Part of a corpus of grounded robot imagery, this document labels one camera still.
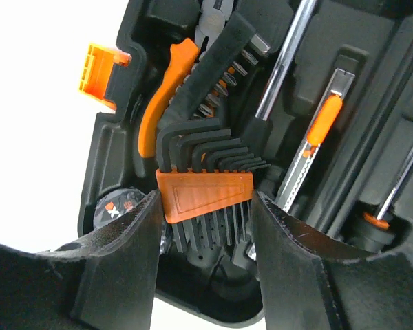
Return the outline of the claw hammer black handle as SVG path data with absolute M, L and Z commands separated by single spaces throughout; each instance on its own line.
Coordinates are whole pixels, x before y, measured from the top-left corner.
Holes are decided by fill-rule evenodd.
M 312 0 L 300 2 L 267 81 L 257 111 L 240 135 L 242 143 L 257 157 L 262 155 L 268 142 L 272 129 L 272 124 L 269 121 L 270 114 L 316 5 L 317 2 Z

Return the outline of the black bit holder strip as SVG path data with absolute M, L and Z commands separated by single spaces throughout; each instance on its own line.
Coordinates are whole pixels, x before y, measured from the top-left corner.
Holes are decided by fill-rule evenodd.
M 212 46 L 199 55 L 177 87 L 158 128 L 162 130 L 171 124 L 213 117 L 214 111 L 223 104 L 227 87 L 237 84 L 237 78 L 229 68 L 244 76 L 247 74 L 245 66 L 258 64 L 269 49 L 249 21 L 239 13 L 233 13 Z

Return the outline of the tape measure in case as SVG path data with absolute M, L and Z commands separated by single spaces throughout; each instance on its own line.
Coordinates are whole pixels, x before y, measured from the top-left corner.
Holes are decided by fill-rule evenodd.
M 146 196 L 137 188 L 121 188 L 101 198 L 94 211 L 93 227 L 99 229 L 132 211 Z

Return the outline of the orange handled pliers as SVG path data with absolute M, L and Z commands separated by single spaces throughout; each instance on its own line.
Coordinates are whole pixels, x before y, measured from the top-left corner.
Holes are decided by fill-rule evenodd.
M 155 156 L 156 131 L 160 118 L 175 96 L 177 88 L 194 68 L 202 46 L 206 44 L 206 48 L 210 48 L 217 40 L 231 17 L 233 6 L 233 1 L 203 1 L 198 26 L 195 28 L 195 38 L 185 38 L 180 43 L 170 46 L 169 66 L 140 123 L 137 150 L 141 158 L 149 159 Z

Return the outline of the black plastic tool case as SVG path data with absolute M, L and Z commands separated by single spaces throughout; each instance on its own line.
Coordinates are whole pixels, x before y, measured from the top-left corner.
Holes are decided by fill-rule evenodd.
M 195 38 L 202 2 L 130 1 L 115 47 L 89 46 L 79 89 L 110 113 L 97 115 L 95 121 L 78 216 L 80 236 L 95 231 L 96 204 L 108 193 L 131 187 L 146 196 L 160 193 L 156 154 L 149 159 L 138 154 L 139 127 L 169 66 L 170 46 Z M 240 139 L 301 1 L 233 2 L 231 14 L 248 20 L 270 49 L 258 64 L 245 66 L 244 76 L 229 68 L 237 84 L 227 87 L 222 106 L 204 119 L 218 119 Z M 413 1 L 316 2 L 269 117 L 271 134 L 259 156 L 269 166 L 253 173 L 253 195 L 260 191 L 275 203 L 333 71 L 354 73 L 341 111 L 286 212 L 347 244 L 346 224 L 355 204 L 373 206 L 374 215 L 413 145 Z M 160 131 L 157 126 L 156 140 Z M 154 296 L 226 327 L 265 319 L 252 231 L 253 196 L 249 242 L 185 253 L 176 249 L 160 196 Z M 412 226 L 399 246 L 413 245 L 413 165 L 390 212 Z

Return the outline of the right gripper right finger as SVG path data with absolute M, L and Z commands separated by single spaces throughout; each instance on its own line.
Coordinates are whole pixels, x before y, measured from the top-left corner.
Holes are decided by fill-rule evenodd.
M 255 191 L 252 231 L 268 329 L 413 329 L 413 245 L 373 254 Z

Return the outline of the orange screwdriver in case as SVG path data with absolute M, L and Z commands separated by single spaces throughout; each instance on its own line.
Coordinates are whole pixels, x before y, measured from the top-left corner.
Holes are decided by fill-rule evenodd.
M 357 202 L 347 222 L 345 242 L 373 253 L 386 252 L 402 244 L 412 226 L 394 214 L 386 213 L 383 220 L 374 219 L 374 207 Z

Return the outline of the utility knife in case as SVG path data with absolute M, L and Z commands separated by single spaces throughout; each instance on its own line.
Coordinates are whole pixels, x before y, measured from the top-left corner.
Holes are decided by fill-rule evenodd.
M 336 68 L 333 71 L 275 197 L 275 203 L 284 212 L 288 212 L 293 205 L 321 145 L 341 111 L 344 98 L 355 78 L 354 73 L 344 69 Z

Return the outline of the chrome extension bar in case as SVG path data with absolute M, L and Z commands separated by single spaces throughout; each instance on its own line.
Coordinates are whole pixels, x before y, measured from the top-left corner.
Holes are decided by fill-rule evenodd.
M 379 207 L 374 213 L 374 217 L 378 221 L 382 221 L 388 208 L 390 207 L 393 199 L 396 197 L 400 187 L 402 186 L 405 178 L 407 177 L 411 167 L 413 165 L 413 145 L 407 154 L 406 158 L 404 159 L 396 177 L 392 181 L 391 189 L 389 190 L 388 194 L 386 195 L 385 199 L 379 204 Z

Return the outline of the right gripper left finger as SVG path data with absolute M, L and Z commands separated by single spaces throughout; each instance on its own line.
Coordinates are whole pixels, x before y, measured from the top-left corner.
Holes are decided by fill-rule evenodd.
M 0 329 L 148 329 L 161 196 L 53 252 L 0 244 Z

